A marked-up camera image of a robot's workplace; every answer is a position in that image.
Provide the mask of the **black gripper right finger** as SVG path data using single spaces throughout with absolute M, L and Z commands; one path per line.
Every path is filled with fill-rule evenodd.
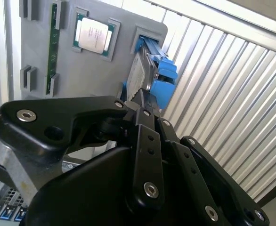
M 261 207 L 192 137 L 178 138 L 170 122 L 160 116 L 156 97 L 144 93 L 144 107 L 154 114 L 167 184 L 165 198 L 181 225 L 268 226 Z

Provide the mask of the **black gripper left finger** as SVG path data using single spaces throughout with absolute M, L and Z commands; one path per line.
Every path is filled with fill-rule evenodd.
M 0 107 L 0 180 L 30 206 L 51 180 L 120 147 L 137 123 L 154 122 L 139 90 L 116 97 L 21 100 Z

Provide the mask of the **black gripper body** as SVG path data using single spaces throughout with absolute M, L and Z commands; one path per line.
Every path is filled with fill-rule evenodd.
M 163 119 L 48 182 L 24 226 L 212 226 L 215 202 L 192 153 Z

